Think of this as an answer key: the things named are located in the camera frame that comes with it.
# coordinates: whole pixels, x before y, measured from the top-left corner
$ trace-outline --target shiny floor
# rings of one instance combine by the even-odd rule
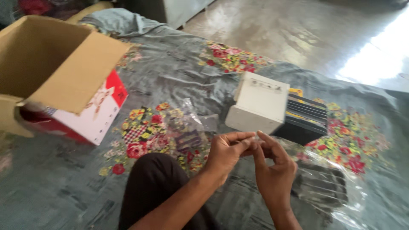
[[[409,92],[409,7],[388,0],[216,0],[184,31],[328,77]]]

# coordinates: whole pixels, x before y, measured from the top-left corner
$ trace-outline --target bed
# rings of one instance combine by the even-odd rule
[[[171,148],[160,125],[164,112],[190,98],[198,115],[219,115],[217,132],[231,131],[224,119],[244,71],[288,83],[325,103],[328,136],[305,149],[365,181],[365,208],[354,217],[364,223],[362,229],[409,229],[409,94],[330,79],[124,9],[94,12],[79,23],[131,45],[117,64],[129,97],[98,147],[47,134],[31,139],[2,134],[1,229],[115,229],[132,156]],[[154,131],[144,126],[150,122]],[[131,127],[152,144],[129,151],[124,136]],[[305,157],[303,147],[285,148],[294,158]],[[200,170],[207,151],[203,146],[193,153],[185,169]],[[226,229],[274,228],[251,157],[238,162],[207,205]],[[304,229],[354,229],[297,198],[291,205]]]

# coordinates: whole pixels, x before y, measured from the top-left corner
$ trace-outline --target cardboard box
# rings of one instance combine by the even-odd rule
[[[42,16],[3,29],[0,129],[32,137],[26,123],[99,144],[128,95],[113,70],[127,49],[88,28]]]

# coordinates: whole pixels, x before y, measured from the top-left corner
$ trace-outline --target clear plastic bag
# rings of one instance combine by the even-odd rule
[[[207,129],[211,129],[214,124],[208,119],[205,119],[209,125]],[[210,139],[190,99],[184,99],[180,108],[167,111],[165,120],[166,135],[171,144],[170,155],[177,159],[188,176],[194,175],[205,164]]]
[[[361,221],[367,196],[362,177],[311,151],[304,154],[297,161],[292,194],[348,226],[367,229]]]

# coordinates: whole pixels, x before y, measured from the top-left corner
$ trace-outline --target hand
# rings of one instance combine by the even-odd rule
[[[263,140],[253,151],[257,187],[270,212],[289,211],[291,186],[297,164],[274,138],[261,131],[257,135]],[[267,166],[265,157],[272,158],[275,164]]]
[[[240,155],[254,146],[255,135],[255,132],[232,132],[215,136],[204,171],[212,173],[223,185]]]

